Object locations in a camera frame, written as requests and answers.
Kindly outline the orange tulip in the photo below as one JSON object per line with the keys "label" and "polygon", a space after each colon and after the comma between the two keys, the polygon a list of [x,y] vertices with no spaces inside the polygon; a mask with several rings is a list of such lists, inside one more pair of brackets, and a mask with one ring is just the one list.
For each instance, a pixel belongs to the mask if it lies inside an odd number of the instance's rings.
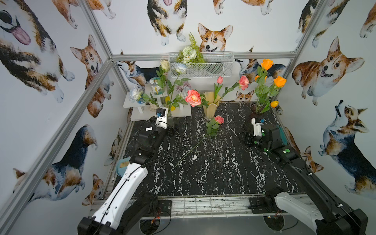
{"label": "orange tulip", "polygon": [[279,105],[278,101],[269,102],[262,108],[260,113],[265,113],[269,111],[271,108],[276,108],[278,105]]}

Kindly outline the pink rose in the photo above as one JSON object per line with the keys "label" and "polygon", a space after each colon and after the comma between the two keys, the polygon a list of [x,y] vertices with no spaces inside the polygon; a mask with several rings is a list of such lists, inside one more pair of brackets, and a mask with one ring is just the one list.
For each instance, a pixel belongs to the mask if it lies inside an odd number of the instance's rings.
{"label": "pink rose", "polygon": [[235,83],[232,87],[225,88],[224,93],[222,94],[221,98],[223,99],[228,93],[232,92],[234,89],[238,88],[241,90],[245,90],[249,87],[249,80],[246,76],[242,75],[237,83]]}
{"label": "pink rose", "polygon": [[197,90],[189,90],[185,101],[191,105],[191,107],[206,107],[208,108],[208,101],[204,93],[199,93]]}
{"label": "pink rose", "polygon": [[218,134],[218,129],[220,126],[224,123],[224,117],[217,115],[213,118],[211,118],[208,122],[206,122],[207,127],[207,134],[204,135],[198,143],[192,147],[187,153],[185,153],[178,161],[176,165],[174,165],[174,168],[176,168],[185,158],[187,155],[191,154],[194,150],[196,150],[199,145],[208,137],[216,137]]}

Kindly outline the pink tulip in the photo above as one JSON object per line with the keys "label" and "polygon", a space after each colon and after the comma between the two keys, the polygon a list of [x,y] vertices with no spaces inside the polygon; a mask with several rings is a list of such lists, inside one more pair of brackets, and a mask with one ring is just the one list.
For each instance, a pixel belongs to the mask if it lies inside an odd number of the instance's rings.
{"label": "pink tulip", "polygon": [[213,95],[213,103],[216,103],[217,102],[217,96],[218,96],[218,93],[219,91],[221,90],[222,88],[222,83],[223,83],[223,80],[224,78],[222,76],[219,76],[216,83],[214,84],[214,95]]}

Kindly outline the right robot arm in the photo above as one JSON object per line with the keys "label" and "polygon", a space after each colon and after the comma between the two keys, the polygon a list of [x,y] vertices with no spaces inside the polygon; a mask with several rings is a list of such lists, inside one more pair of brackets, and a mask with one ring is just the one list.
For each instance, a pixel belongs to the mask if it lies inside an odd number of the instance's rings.
{"label": "right robot arm", "polygon": [[262,208],[270,212],[287,212],[317,235],[364,235],[367,215],[353,210],[336,196],[314,173],[294,147],[284,144],[280,128],[275,124],[245,124],[240,142],[257,148],[298,185],[314,203],[314,207],[294,199],[276,187],[265,193]]}

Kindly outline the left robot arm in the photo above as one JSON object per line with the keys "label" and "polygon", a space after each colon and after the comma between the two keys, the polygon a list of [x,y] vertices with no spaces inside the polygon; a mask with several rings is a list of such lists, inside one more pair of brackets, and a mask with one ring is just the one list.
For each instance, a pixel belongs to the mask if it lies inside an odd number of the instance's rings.
{"label": "left robot arm", "polygon": [[164,138],[174,130],[167,115],[158,109],[156,116],[139,133],[139,144],[130,158],[121,180],[104,204],[90,218],[84,217],[77,226],[80,235],[126,235],[142,217],[159,217],[156,194],[143,192],[134,203],[131,199],[148,175],[148,166],[158,159]]}

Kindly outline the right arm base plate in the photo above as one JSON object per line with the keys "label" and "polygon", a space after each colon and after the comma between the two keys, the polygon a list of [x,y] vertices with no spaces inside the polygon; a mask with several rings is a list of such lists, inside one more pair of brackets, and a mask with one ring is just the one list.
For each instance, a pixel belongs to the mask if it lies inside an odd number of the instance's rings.
{"label": "right arm base plate", "polygon": [[251,197],[249,198],[249,203],[248,209],[252,213],[276,213],[278,211],[274,198],[268,195],[264,197]]}

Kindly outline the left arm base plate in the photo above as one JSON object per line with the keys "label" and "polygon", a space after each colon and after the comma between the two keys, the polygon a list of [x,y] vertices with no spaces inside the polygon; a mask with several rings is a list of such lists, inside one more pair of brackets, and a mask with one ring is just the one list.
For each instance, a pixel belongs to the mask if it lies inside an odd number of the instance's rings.
{"label": "left arm base plate", "polygon": [[150,212],[146,217],[170,217],[172,209],[172,200],[159,200],[152,205]]}

